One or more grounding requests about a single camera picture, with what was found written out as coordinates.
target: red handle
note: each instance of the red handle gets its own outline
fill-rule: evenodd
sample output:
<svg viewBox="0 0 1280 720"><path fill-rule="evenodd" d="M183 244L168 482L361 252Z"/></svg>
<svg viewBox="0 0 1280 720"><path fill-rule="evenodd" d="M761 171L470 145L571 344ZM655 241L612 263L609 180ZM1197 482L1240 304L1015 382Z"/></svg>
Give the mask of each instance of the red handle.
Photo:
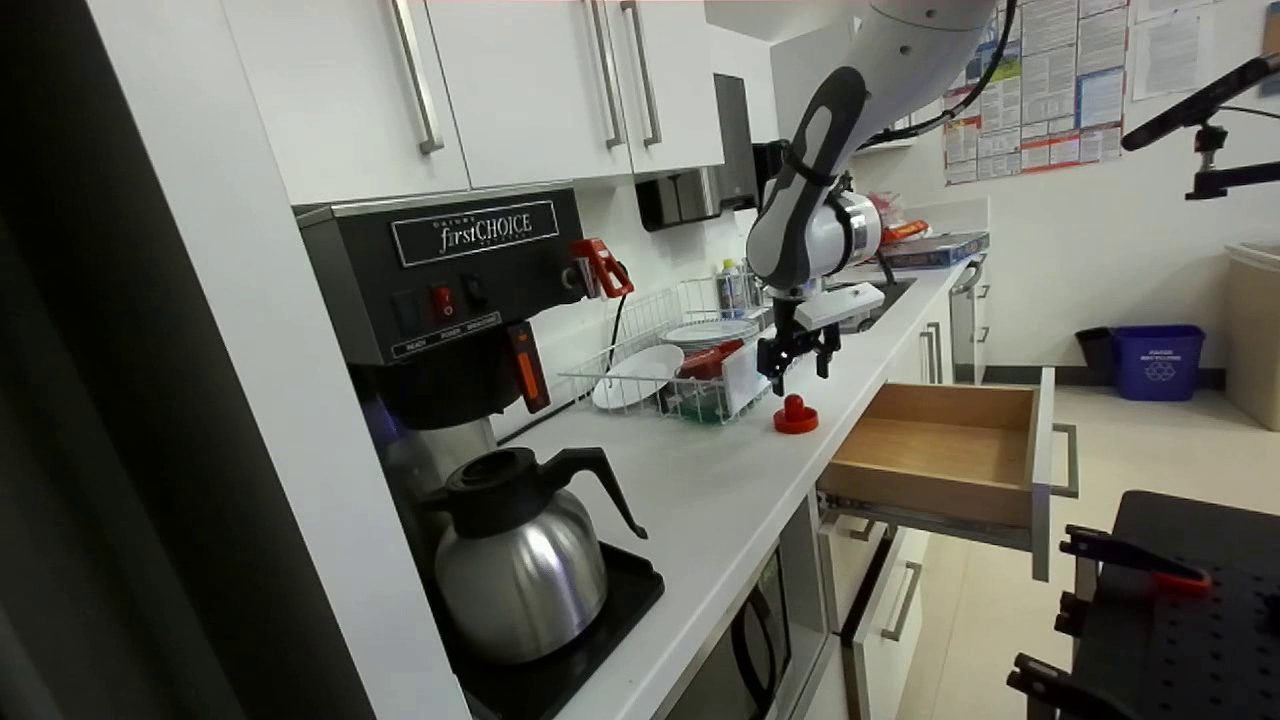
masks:
<svg viewBox="0 0 1280 720"><path fill-rule="evenodd" d="M635 294L635 284L630 284L630 277L626 277L626 263L619 263L619 260L609 252L603 241L575 241L575 244L571 244L571 255L579 255L579 260L591 268L591 277L597 277L597 284L603 290L603 296L630 296L630 294Z"/></svg>

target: kettle handle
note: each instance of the kettle handle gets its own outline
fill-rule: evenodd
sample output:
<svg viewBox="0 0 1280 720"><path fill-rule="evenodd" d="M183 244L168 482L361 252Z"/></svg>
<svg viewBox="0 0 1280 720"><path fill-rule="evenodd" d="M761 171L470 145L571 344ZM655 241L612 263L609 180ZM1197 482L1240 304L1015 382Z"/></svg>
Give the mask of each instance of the kettle handle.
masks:
<svg viewBox="0 0 1280 720"><path fill-rule="evenodd" d="M622 490L612 478L612 465L603 456L603 449L565 449L543 465L543 490L547 496L561 491L575 471L591 471L609 500L615 504L615 514L626 520L626 529L646 542L646 529L635 526Z"/></svg>

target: robotic arm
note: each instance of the robotic arm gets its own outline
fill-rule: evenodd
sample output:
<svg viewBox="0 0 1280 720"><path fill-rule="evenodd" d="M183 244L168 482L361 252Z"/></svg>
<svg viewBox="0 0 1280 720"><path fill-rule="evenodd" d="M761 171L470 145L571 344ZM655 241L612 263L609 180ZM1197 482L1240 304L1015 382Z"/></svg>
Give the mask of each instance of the robotic arm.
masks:
<svg viewBox="0 0 1280 720"><path fill-rule="evenodd" d="M880 249L876 205L834 171L892 120L945 98L993 10L994 0L855 0L846 60L810 88L748 236L748 268L774 304L774 335L761 339L761 374L774 391L798 354L820 354L815 369L829 375L840 321L860 304L846 294L822 294L822 277Z"/></svg>

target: poster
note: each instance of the poster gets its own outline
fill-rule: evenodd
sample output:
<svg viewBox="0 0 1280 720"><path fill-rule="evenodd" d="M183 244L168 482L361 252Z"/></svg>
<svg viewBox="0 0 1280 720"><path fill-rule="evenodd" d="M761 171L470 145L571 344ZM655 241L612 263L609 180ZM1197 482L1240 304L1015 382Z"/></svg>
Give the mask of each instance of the poster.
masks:
<svg viewBox="0 0 1280 720"><path fill-rule="evenodd" d="M1005 15L946 91L970 91ZM946 123L946 183L1057 171L1120 155L1126 0L1022 0L983 98Z"/></svg>

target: blue basket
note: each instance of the blue basket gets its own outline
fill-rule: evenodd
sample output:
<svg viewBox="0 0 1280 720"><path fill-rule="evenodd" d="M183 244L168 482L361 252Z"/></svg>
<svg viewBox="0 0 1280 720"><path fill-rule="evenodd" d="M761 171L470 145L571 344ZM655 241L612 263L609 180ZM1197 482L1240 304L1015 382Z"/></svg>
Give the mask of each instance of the blue basket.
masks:
<svg viewBox="0 0 1280 720"><path fill-rule="evenodd" d="M1200 382L1197 324L1114 329L1114 391L1126 399L1187 399Z"/></svg>

